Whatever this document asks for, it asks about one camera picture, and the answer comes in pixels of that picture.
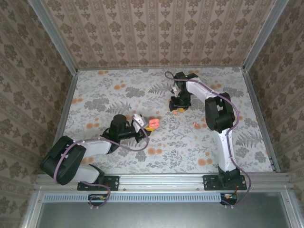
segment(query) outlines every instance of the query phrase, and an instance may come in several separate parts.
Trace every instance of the floral tablecloth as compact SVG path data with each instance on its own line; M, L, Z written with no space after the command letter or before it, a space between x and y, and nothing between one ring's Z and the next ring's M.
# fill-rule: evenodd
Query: floral tablecloth
M217 144L205 122L205 105L192 96L187 111L171 113L172 81L164 77L166 70L174 74L195 72L211 88L228 92L240 113L240 123L232 134L238 164L246 171L272 171L239 67L79 71L65 135L76 140L101 135L115 114L124 114L128 120L134 113L142 114L160 119L161 125L151 134L144 151L119 148L109 155L86 158L83 163L113 174L217 172ZM145 143L123 141L136 149Z

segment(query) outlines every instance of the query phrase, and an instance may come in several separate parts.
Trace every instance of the damask wallpaper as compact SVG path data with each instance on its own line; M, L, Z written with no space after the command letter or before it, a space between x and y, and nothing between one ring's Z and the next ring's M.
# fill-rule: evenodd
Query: damask wallpaper
M240 66L275 0L43 0L78 68Z
M289 1L249 74L280 167L304 209L303 0Z
M25 215L71 74L26 0L0 1L0 228Z

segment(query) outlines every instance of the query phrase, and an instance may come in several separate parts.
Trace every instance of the metal extrusion bar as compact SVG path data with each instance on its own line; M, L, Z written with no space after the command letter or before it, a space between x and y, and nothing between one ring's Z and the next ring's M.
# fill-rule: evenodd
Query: metal extrusion bar
M53 41L55 47L60 53L63 61L65 62L67 68L71 72L72 76L76 75L77 64L74 62L70 52L67 49L67 46L64 44L64 41L61 39L59 32L57 31L55 25L53 24L50 16L47 13L47 10L44 8L42 1L29 0L33 10L36 12L39 20L41 21L44 29L47 31L51 40Z
M65 131L68 113L70 111L70 107L72 104L73 95L74 95L76 85L77 85L77 80L78 80L78 75L75 75L74 77L72 77L72 81L71 81L71 84L70 84L70 87L69 87L69 90L68 90L68 93L66 96L66 102L65 102L65 105L63 106L62 114L60 117L56 135L55 135L55 138L53 141L53 146L55 145L55 143L58 141L58 139L63 135L63 132Z
M288 195L289 195L289 198L290 198L291 205L293 206L296 219L299 222L299 226L304 228L304 218L303 218L303 214L302 214L301 209L300 209L298 199L296 198L294 192L289 192Z
M213 65L213 66L200 66L200 65L192 65L187 66L187 68L223 68L223 65ZM242 65L229 65L229 67L242 67ZM184 69L185 66L172 66L174 69ZM93 68L79 68L78 71L89 71L89 70L142 70L142 69L163 69L163 66L120 66L120 67L93 67Z
M263 45L265 44L266 40L268 39L269 34L271 33L272 29L274 28L276 22L279 20L285 6L287 5L288 0L278 0L275 1L267 19L265 20L259 35L257 36L243 66L244 68L249 71L251 66L253 65L257 55L260 53Z
M116 174L120 176L119 190L114 194L120 196L130 196L132 194L149 195L176 195L176 194L204 194L220 193L222 191L205 191L202 182L204 175L214 175L214 173L199 173L199 174ZM282 198L290 200L289 194L292 191L292 185L290 184L287 173L249 173L252 180L251 192L280 192ZM39 175L37 178L37 184L34 191L36 192L33 197L35 203L29 208L27 228L34 228L37 225L37 221L40 215L41 207L44 198L48 194L62 194L62 195L77 195L88 193L106 193L106 191L77 191L77 184L68 185L56 185L54 180L48 175ZM293 208L293 201L291 201L292 208L289 204L285 204L286 211L289 219L297 219L296 222L291 222L293 228L301 227L301 220L295 214Z
M203 175L214 175L212 173L200 174L117 174L120 176L119 190L132 193L170 193L170 192L222 192L205 191ZM292 189L286 173L249 173L252 180L251 191L253 192L281 192L285 188ZM64 186L55 185L54 180L47 175L39 175L35 190L42 192L78 192L77 183Z
M243 71L243 76L244 76L244 80L245 80L245 83L246 83L246 86L247 86L247 89L248 89L248 93L249 93L249 96L250 96L250 99L251 99L251 102L252 102L253 109L254 109L256 117L257 117L256 119L257 119L258 125L259 125L260 130L261 130L261 134L262 134L262 137L263 137L263 140L264 140L266 150L272 158L272 162L273 162L273 166L275 168L275 171L280 172L279 163L277 162L277 159L276 159L276 156L275 156L276 154L275 154L274 148L272 147L272 144L271 144L271 141L270 141L270 138L269 138L269 134L268 134L268 131L267 131L267 128L266 128L266 124L265 124L265 121L263 119L262 111L261 111L260 106L258 104L257 96L256 96L256 93L254 91L249 73L247 71Z

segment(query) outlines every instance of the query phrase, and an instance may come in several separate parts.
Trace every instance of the orange toy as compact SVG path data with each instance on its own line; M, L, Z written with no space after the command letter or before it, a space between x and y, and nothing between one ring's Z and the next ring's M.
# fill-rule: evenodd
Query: orange toy
M152 119L149 121L149 128L155 130L160 126L160 120L159 119Z

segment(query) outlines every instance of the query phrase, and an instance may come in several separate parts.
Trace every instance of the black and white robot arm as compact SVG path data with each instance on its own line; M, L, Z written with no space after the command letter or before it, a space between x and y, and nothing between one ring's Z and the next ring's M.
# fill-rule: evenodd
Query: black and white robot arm
M174 85L176 86L171 91L175 96L171 97L170 111L187 110L191 106L190 96L195 95L205 103L206 123L209 129L216 131L219 175L217 178L207 181L205 190L208 187L210 190L235 189L235 186L239 186L239 189L246 189L245 178L240 175L240 170L235 166L232 131L230 130L233 127L235 116L233 107L227 102L227 100L230 101L229 94L219 94L227 100L215 95L213 89L206 85L202 86L200 79L194 73L185 75L183 72L179 72L173 77L173 80L175 80Z
M103 184L104 173L91 164L82 165L81 161L95 155L113 153L119 146L127 148L120 145L124 139L135 138L139 143L146 138L148 142L148 136L158 125L137 114L133 115L131 124L124 115L115 115L110 127L98 138L75 142L68 136L62 136L43 159L40 168L61 185L82 181Z

